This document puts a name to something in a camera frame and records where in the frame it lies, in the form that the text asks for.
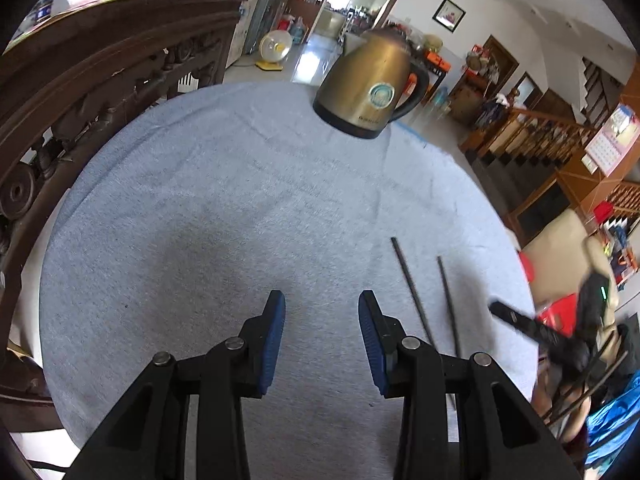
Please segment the kettle lid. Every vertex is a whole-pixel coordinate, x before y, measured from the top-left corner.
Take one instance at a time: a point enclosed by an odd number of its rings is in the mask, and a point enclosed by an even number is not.
[[[400,28],[391,26],[382,28],[370,28],[362,34],[363,39],[369,39],[371,36],[375,36],[377,39],[382,41],[395,43],[397,46],[405,50],[408,54],[411,53],[411,48],[406,38],[406,33]]]

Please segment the beige sofa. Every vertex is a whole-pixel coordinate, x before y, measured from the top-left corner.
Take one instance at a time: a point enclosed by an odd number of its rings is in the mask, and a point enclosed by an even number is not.
[[[600,241],[588,236],[578,215],[567,209],[547,225],[522,252],[531,261],[535,272],[535,279],[529,285],[536,309],[542,308],[549,301],[578,292],[592,269],[609,275],[608,308],[600,341],[606,341],[611,332],[615,332],[612,344],[603,355],[605,361],[610,364],[620,346],[615,325],[615,310],[620,297],[613,271]]]

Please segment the metal screw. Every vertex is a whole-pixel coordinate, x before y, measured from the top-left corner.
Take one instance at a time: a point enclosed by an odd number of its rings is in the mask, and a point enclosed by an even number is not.
[[[407,350],[415,350],[420,346],[420,340],[413,336],[405,337],[402,339],[402,346]]]
[[[488,366],[491,364],[492,359],[489,354],[478,352],[476,355],[474,355],[474,361],[480,366]]]
[[[244,346],[244,339],[241,337],[230,337],[225,341],[225,346],[229,350],[239,350]]]
[[[164,351],[156,353],[153,359],[151,359],[153,364],[155,364],[156,366],[165,366],[169,364],[170,360],[171,360],[171,354],[169,354],[169,352],[164,352]]]

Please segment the orange box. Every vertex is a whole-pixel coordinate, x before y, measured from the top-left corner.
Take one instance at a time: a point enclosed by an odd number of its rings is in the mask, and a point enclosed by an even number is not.
[[[427,52],[424,56],[427,60],[431,61],[437,67],[443,69],[445,72],[451,70],[451,63],[442,59],[435,52]]]

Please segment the person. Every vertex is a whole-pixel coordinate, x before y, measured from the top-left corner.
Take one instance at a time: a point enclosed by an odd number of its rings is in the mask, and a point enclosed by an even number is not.
[[[480,108],[480,116],[476,120],[475,127],[478,129],[486,128],[490,123],[500,120],[510,108],[513,108],[520,90],[517,88],[505,96],[504,94],[496,94],[490,101],[485,102]]]

